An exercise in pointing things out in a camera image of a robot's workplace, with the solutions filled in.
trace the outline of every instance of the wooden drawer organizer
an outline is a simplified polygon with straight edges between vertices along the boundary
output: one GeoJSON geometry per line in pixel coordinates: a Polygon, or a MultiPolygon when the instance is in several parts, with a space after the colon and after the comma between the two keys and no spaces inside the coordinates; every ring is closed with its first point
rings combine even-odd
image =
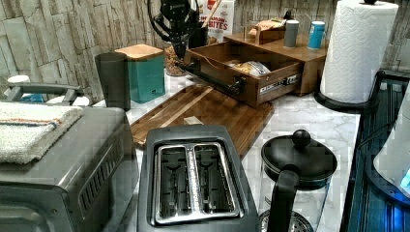
{"type": "Polygon", "coordinates": [[[226,84],[238,78],[246,82],[240,94],[231,94],[216,86],[228,96],[257,107],[289,92],[304,95],[316,90],[326,58],[324,47],[311,50],[301,40],[295,48],[283,47],[283,40],[257,44],[243,34],[224,39],[223,43],[189,49],[185,61],[200,63],[201,73],[226,84]],[[247,61],[259,61],[271,72],[255,76],[229,66],[247,61]]]}

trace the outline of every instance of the teal canister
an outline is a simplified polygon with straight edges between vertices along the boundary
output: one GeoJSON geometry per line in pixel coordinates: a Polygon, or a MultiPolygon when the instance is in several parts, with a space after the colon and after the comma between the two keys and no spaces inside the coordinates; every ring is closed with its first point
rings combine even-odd
{"type": "Polygon", "coordinates": [[[130,97],[145,103],[165,94],[163,50],[137,44],[116,50],[128,56],[130,97]]]}
{"type": "Polygon", "coordinates": [[[319,49],[325,35],[325,22],[313,21],[310,26],[310,33],[307,47],[310,49],[319,49]]]}

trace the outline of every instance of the dish towel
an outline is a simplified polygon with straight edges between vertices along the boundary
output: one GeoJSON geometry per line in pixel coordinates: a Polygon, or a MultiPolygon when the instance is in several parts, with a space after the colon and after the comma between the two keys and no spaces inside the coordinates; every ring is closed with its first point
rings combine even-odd
{"type": "Polygon", "coordinates": [[[0,162],[41,159],[82,111],[78,106],[0,102],[0,162]]]}

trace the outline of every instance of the black cup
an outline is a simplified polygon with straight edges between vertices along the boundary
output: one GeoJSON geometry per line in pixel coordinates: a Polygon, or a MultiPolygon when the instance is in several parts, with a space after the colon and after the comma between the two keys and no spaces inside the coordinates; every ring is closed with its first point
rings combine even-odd
{"type": "Polygon", "coordinates": [[[95,57],[95,62],[106,106],[130,110],[127,55],[120,52],[103,53],[95,57]]]}

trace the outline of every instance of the toaster slot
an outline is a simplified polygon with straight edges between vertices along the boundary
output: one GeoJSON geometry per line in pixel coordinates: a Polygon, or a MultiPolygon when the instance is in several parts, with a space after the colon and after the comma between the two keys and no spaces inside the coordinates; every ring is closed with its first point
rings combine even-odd
{"type": "Polygon", "coordinates": [[[194,151],[203,212],[206,214],[232,212],[234,203],[219,147],[215,144],[198,145],[195,146],[194,151]]]}
{"type": "Polygon", "coordinates": [[[185,148],[180,146],[161,149],[159,159],[159,216],[166,219],[188,215],[190,195],[185,148]]]}

